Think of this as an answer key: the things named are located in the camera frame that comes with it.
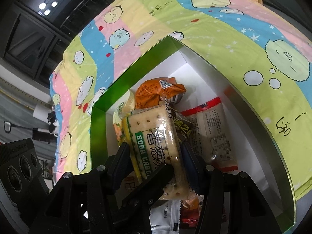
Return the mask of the white peanut snack bag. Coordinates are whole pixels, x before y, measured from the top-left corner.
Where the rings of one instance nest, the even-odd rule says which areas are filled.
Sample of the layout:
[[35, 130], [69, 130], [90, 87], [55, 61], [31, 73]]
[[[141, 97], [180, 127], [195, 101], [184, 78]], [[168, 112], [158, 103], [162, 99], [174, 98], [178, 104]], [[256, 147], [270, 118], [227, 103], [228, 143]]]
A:
[[153, 234], [179, 233], [180, 200], [161, 201], [150, 210], [150, 225]]

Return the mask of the red snack packet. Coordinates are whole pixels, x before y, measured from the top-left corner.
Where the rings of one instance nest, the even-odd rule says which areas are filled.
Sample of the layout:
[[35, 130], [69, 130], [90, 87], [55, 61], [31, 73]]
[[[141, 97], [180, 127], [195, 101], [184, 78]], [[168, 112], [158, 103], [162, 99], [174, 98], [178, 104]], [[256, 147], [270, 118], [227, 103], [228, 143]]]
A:
[[183, 229], [195, 229], [199, 222], [200, 212], [204, 196], [190, 192], [186, 200], [181, 201], [180, 227]]

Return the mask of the white red-edged snack packet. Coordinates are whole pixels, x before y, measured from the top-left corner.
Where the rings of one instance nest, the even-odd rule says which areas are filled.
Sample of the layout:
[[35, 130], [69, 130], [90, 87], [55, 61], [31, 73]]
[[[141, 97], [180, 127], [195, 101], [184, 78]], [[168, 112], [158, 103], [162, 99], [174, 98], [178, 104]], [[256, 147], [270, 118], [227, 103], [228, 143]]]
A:
[[190, 144], [195, 155], [222, 172], [237, 171], [238, 163], [230, 145], [230, 130], [221, 99], [216, 97], [181, 114], [194, 125]]

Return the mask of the soda cracker pack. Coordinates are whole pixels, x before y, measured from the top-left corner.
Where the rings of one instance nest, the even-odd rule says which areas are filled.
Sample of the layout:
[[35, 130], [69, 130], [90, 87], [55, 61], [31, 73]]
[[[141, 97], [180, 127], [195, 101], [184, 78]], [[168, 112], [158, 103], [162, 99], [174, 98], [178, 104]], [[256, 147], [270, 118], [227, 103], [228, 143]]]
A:
[[133, 110], [123, 118], [126, 142], [139, 183], [162, 164], [174, 168], [174, 177], [164, 188], [162, 200], [185, 200], [190, 193], [170, 108], [165, 104]]

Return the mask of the yellow-green corn snack bag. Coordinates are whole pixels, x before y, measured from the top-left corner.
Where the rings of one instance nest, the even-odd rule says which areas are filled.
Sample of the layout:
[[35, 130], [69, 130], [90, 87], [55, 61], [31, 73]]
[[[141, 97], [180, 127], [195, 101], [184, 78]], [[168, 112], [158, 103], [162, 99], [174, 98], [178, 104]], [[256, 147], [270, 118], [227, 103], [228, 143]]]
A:
[[118, 146], [121, 146], [123, 142], [126, 142], [122, 120], [126, 117], [127, 114], [129, 114], [136, 108], [134, 92], [129, 89], [128, 94], [128, 99], [118, 104], [117, 108], [113, 113], [113, 127], [116, 134]]

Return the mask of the dark orange snack bag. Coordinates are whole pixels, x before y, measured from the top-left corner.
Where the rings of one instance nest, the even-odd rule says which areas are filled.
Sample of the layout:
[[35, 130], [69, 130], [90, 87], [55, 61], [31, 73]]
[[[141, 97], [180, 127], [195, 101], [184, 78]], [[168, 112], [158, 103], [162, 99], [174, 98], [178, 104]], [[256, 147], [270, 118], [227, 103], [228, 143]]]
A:
[[183, 84], [176, 82], [175, 77], [160, 77], [144, 81], [135, 93], [136, 109], [157, 106], [164, 99], [177, 104], [186, 91]]

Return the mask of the yellow rice cake packet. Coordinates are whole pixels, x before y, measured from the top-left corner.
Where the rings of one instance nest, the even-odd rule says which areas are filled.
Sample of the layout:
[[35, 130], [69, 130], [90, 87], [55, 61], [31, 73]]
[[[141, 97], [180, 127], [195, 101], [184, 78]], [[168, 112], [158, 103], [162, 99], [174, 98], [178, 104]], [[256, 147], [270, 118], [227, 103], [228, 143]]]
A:
[[122, 201], [137, 186], [139, 186], [139, 181], [137, 179], [137, 176], [135, 175], [135, 172], [133, 171], [125, 179], [122, 180], [120, 188], [115, 193], [117, 200]]

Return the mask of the black floor lamp stand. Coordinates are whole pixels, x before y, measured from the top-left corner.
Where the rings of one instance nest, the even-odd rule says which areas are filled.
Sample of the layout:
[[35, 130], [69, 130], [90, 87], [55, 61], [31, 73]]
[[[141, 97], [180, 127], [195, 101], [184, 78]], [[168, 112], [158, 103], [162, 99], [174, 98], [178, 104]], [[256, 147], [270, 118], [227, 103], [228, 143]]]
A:
[[47, 142], [48, 144], [50, 143], [56, 143], [57, 142], [57, 136], [55, 136], [53, 133], [50, 133], [48, 129], [44, 128], [28, 128], [28, 127], [23, 127], [19, 126], [16, 124], [12, 124], [10, 121], [4, 121], [4, 131], [5, 133], [9, 134], [12, 130], [12, 128], [18, 128], [21, 130], [26, 130], [32, 133], [32, 139], [35, 141], [41, 141], [41, 142]]

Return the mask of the colourful cartoon striped bedsheet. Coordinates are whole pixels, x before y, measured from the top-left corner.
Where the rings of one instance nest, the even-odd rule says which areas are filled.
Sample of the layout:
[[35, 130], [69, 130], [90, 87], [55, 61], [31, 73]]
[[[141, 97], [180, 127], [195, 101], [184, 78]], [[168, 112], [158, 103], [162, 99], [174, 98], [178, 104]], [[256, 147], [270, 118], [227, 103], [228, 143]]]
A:
[[96, 100], [166, 36], [187, 45], [242, 93], [276, 140], [295, 197], [311, 190], [311, 41], [252, 0], [115, 0], [79, 30], [50, 77], [60, 125], [56, 175], [88, 172]]

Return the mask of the green white cardboard box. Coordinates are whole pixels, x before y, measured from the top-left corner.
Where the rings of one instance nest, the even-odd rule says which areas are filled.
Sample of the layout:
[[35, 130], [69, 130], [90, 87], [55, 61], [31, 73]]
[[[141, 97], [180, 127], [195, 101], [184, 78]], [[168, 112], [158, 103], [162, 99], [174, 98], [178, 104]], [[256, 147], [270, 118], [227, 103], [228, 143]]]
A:
[[242, 94], [209, 62], [167, 36], [127, 68], [94, 104], [91, 115], [91, 165], [117, 152], [113, 112], [146, 80], [174, 77], [186, 87], [179, 111], [219, 97], [230, 130], [230, 145], [238, 168], [247, 172], [267, 199], [282, 231], [296, 220], [293, 187], [280, 149], [260, 116]]

